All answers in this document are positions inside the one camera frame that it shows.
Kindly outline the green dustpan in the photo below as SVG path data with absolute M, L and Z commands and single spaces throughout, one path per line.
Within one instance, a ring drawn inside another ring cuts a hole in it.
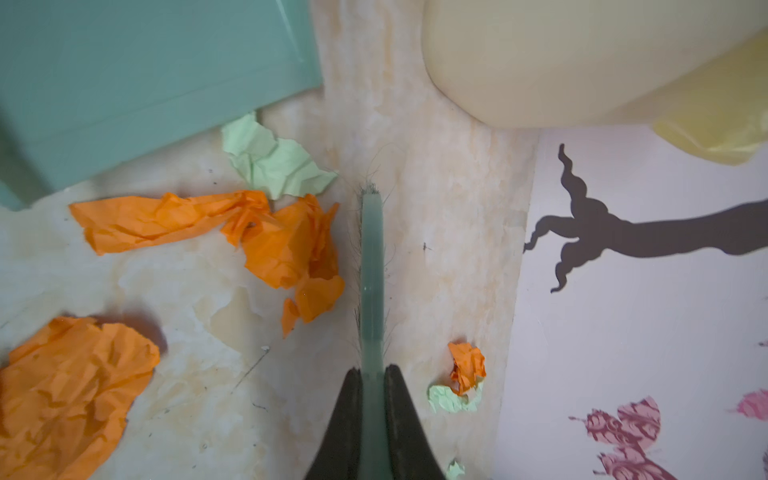
M 306 1 L 5 1 L 1 203 L 320 86 Z

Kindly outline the orange scrap mid table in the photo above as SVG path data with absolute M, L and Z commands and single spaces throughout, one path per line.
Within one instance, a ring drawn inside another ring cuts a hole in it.
M 192 239 L 219 230 L 242 249 L 246 269 L 274 289 L 292 289 L 281 318 L 284 334 L 310 323 L 342 296 L 338 251 L 331 227 L 340 206 L 323 209 L 307 194 L 272 210 L 266 194 L 240 190 L 182 198 L 117 197 L 74 203 L 69 211 L 99 255 Z

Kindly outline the green hand brush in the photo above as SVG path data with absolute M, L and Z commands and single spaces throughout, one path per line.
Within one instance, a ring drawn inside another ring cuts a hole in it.
M 362 375 L 362 438 L 358 477 L 390 479 L 384 400 L 383 202 L 372 183 L 361 191 L 360 308 L 358 330 Z

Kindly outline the green scrap centre back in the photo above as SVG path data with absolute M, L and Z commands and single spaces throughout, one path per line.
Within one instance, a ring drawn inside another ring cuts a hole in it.
M 482 399 L 482 393 L 483 383 L 479 383 L 463 395 L 456 394 L 447 385 L 432 385 L 427 390 L 427 400 L 434 412 L 476 412 Z

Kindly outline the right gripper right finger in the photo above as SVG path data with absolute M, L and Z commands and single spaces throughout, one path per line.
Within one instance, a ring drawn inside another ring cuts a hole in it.
M 392 477 L 395 480 L 444 480 L 402 371 L 394 364 L 384 371 L 384 402 Z

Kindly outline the orange scrap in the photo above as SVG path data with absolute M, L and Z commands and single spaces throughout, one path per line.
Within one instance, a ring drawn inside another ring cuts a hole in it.
M 160 350 L 121 323 L 60 316 L 1 370 L 1 476 L 87 479 L 115 451 Z
M 479 386 L 486 377 L 485 356 L 471 343 L 449 343 L 448 349 L 453 359 L 450 379 L 454 383 L 452 390 L 463 396 Z

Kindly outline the yellow bin liner bag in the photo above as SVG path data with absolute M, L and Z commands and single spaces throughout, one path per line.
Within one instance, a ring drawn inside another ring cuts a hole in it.
M 736 166 L 767 142 L 767 31 L 681 79 L 652 130 L 687 154 Z

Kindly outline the green scrap mid table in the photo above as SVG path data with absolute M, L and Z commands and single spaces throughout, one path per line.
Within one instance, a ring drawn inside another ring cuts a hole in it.
M 276 137 L 253 112 L 222 126 L 221 134 L 231 166 L 251 189 L 270 200 L 319 195 L 337 178 L 321 169 L 298 142 Z

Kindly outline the cream trash bin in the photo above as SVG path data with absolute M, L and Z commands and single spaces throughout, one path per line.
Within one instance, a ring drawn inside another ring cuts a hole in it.
M 765 32 L 754 1 L 429 1 L 435 86 L 496 128 L 642 124 Z

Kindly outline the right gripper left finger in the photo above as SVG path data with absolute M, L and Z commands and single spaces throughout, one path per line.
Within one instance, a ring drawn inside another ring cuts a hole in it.
M 363 380 L 359 369 L 345 375 L 325 435 L 305 480 L 358 478 L 363 418 Z

